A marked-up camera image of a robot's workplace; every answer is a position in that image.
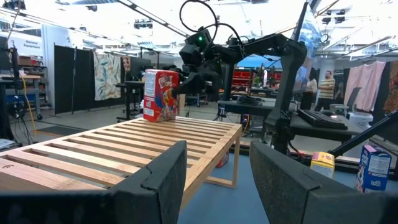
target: person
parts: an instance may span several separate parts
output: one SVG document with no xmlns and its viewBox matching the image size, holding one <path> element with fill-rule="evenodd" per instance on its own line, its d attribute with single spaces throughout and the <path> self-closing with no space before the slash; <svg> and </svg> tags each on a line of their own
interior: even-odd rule
<svg viewBox="0 0 398 224">
<path fill-rule="evenodd" d="M 326 71 L 325 79 L 319 82 L 318 89 L 320 89 L 320 94 L 315 111 L 320 111 L 322 108 L 324 110 L 330 110 L 330 104 L 333 101 L 333 94 L 335 92 L 335 85 L 336 81 L 331 71 Z"/>
<path fill-rule="evenodd" d="M 317 80 L 315 79 L 316 75 L 317 75 L 317 71 L 312 68 L 311 72 L 310 72 L 310 78 L 307 82 L 307 87 L 305 88 L 305 91 L 303 92 L 303 98 L 301 100 L 301 105 L 300 105 L 301 110 L 310 110 L 311 109 L 313 97 L 315 96 L 315 94 L 318 91 Z"/>
</svg>

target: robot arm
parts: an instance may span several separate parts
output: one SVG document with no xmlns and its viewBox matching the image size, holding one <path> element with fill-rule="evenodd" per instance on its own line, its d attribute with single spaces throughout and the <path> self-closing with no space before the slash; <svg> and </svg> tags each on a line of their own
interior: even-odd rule
<svg viewBox="0 0 398 224">
<path fill-rule="evenodd" d="M 273 55 L 281 58 L 282 64 L 286 57 L 294 55 L 290 67 L 297 68 L 303 63 L 307 54 L 305 45 L 301 42 L 288 39 L 282 34 L 271 34 L 259 39 L 253 39 L 242 45 L 211 44 L 208 30 L 204 29 L 191 35 L 185 40 L 185 47 L 180 51 L 184 62 L 183 71 L 189 73 L 188 78 L 173 91 L 177 94 L 197 94 L 206 90 L 206 93 L 218 96 L 221 81 L 221 63 L 234 65 L 251 54 Z M 206 81 L 211 82 L 211 87 L 206 87 Z"/>
</svg>

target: gray floor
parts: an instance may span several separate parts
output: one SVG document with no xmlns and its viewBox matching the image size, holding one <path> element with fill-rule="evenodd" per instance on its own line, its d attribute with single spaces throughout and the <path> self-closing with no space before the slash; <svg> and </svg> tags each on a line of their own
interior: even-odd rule
<svg viewBox="0 0 398 224">
<path fill-rule="evenodd" d="M 93 129 L 106 125 L 114 124 L 117 116 L 124 116 L 122 113 L 124 106 L 113 106 L 111 108 L 98 108 L 91 111 L 79 111 L 75 114 L 65 113 L 53 116 L 53 111 L 43 110 L 44 119 L 35 122 L 36 129 L 46 128 L 53 125 L 71 126 L 81 129 Z M 181 116 L 189 111 L 191 118 L 215 119 L 217 106 L 214 103 L 202 105 L 200 108 L 190 106 L 181 111 Z M 32 124 L 28 117 L 25 117 L 27 128 L 32 132 Z M 239 115 L 228 114 L 224 122 L 238 123 Z M 11 121 L 12 131 L 16 127 L 16 136 L 27 141 L 23 133 L 19 130 L 18 124 Z M 52 136 L 42 134 L 37 135 L 38 141 L 53 139 Z M 256 140 L 254 138 L 242 138 L 242 141 Z M 306 151 L 327 151 L 337 147 L 340 143 L 315 138 L 296 136 L 292 144 L 301 150 Z M 354 152 L 354 156 L 359 157 L 359 152 Z M 220 169 L 215 169 L 212 173 L 215 177 L 230 178 L 233 170 L 233 154 L 229 156 L 229 163 Z M 180 213 L 179 223 L 268 223 L 266 213 L 258 196 L 258 192 L 252 178 L 249 158 L 239 156 L 239 174 L 236 189 L 228 189 L 212 184 L 203 184 L 194 195 L 190 203 Z M 335 180 L 354 186 L 355 175 L 336 172 Z M 398 182 L 389 181 L 388 191 L 398 191 Z"/>
</svg>

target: froot loops box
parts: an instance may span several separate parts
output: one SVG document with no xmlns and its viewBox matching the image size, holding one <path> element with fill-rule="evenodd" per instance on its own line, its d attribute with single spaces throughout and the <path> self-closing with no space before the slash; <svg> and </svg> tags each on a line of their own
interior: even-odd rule
<svg viewBox="0 0 398 224">
<path fill-rule="evenodd" d="M 175 119 L 177 99 L 172 97 L 172 89 L 179 86 L 179 75 L 174 71 L 145 71 L 144 119 L 161 122 Z"/>
</svg>

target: small cereal box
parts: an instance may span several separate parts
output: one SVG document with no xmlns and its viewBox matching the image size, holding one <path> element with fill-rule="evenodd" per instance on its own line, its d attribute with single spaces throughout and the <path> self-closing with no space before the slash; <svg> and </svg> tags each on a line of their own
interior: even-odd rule
<svg viewBox="0 0 398 224">
<path fill-rule="evenodd" d="M 314 152 L 311 160 L 311 169 L 333 178 L 335 173 L 335 157 L 327 152 Z"/>
<path fill-rule="evenodd" d="M 384 191 L 388 181 L 391 156 L 377 146 L 362 147 L 355 187 L 364 193 Z"/>
<path fill-rule="evenodd" d="M 178 87 L 177 72 L 166 70 L 145 71 L 144 119 L 152 122 L 175 119 L 177 99 L 172 97 L 172 89 Z"/>
</svg>

